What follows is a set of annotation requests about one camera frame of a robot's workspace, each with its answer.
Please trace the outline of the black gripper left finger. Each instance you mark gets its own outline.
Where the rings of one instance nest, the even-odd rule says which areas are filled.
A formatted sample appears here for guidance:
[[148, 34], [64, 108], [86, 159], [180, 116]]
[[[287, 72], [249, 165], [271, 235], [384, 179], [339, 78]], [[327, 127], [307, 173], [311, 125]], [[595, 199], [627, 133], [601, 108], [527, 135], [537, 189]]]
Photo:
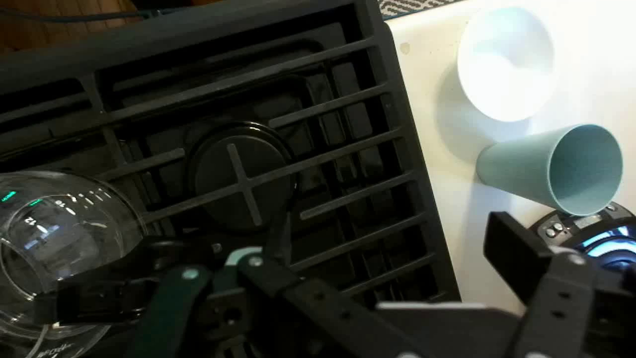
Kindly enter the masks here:
[[213, 273], [201, 265], [132, 273], [116, 267], [96, 269], [62, 281], [56, 291], [35, 299], [35, 320], [42, 324], [110, 324], [136, 320], [164, 293], [186, 295], [209, 287]]

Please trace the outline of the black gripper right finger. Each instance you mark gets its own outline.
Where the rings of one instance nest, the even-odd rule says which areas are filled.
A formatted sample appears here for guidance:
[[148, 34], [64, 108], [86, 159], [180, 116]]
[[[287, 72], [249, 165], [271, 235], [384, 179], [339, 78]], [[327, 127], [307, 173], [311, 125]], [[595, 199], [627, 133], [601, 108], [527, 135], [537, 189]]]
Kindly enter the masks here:
[[597, 271], [575, 249], [551, 247], [510, 213], [496, 211], [488, 219], [484, 255], [527, 316], [591, 316]]

